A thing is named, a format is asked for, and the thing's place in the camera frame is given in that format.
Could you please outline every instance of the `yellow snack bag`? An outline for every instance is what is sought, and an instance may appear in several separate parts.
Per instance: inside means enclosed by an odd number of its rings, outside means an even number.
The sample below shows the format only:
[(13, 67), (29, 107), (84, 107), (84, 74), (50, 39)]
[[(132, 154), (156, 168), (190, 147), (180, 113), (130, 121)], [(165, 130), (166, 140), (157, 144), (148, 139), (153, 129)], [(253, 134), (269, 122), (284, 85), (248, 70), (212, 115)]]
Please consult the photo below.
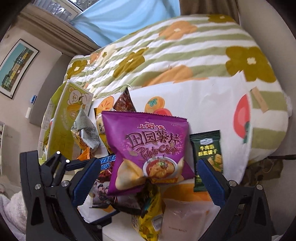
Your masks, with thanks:
[(150, 183), (146, 187), (151, 203), (144, 216), (132, 216), (132, 226), (146, 241), (157, 241), (163, 219), (160, 190), (158, 186)]

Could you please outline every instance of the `potato chip bag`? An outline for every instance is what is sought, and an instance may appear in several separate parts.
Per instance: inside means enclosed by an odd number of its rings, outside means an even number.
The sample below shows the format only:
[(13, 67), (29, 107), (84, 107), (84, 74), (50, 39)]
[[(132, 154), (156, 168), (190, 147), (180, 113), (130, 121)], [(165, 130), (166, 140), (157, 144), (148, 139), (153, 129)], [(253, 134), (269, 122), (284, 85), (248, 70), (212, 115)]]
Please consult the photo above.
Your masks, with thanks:
[(139, 192), (146, 179), (175, 183), (194, 177), (184, 161), (188, 122), (138, 112), (102, 112), (105, 133), (116, 154), (108, 195)]
[(157, 241), (163, 219), (160, 191), (159, 187), (149, 182), (146, 188), (150, 197), (149, 206), (144, 216), (132, 216), (132, 226), (146, 241)]

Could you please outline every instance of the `light blue curtain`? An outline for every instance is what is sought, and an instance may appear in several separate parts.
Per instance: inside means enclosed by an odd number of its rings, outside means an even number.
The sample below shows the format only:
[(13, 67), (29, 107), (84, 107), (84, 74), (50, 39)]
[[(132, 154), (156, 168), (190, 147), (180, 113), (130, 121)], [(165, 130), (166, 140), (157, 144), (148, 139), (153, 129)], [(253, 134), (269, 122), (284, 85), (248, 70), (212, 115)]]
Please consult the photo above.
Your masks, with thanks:
[(99, 0), (70, 23), (103, 47), (155, 22), (180, 16), (179, 0)]

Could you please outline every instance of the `blue gripper pad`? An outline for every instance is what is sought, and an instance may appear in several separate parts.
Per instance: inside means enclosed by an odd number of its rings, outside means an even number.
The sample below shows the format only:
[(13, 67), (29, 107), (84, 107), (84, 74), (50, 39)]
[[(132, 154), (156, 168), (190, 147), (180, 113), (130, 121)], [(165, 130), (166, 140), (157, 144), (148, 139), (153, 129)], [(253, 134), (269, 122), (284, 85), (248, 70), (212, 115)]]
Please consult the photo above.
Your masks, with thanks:
[(197, 164), (198, 174), (202, 179), (211, 199), (213, 200), (216, 206), (220, 206), (221, 208), (225, 205), (225, 190), (222, 185), (219, 183), (218, 179), (215, 177), (213, 171), (214, 168), (209, 168), (203, 159), (198, 160)]
[(84, 203), (100, 171), (101, 160), (96, 158), (90, 165), (87, 164), (83, 170), (75, 174), (71, 180), (71, 183), (74, 185), (75, 182), (77, 182), (72, 194), (72, 205), (74, 207), (80, 206)]

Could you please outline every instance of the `bowl of noodles image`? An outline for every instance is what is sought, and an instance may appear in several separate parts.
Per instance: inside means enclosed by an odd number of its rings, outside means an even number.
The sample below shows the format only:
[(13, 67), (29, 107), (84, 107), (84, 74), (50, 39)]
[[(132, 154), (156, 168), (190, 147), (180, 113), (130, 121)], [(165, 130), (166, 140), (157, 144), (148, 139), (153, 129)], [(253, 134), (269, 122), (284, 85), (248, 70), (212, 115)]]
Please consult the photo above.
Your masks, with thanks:
[(168, 157), (156, 156), (144, 163), (143, 172), (146, 177), (169, 179), (177, 173), (177, 163)]

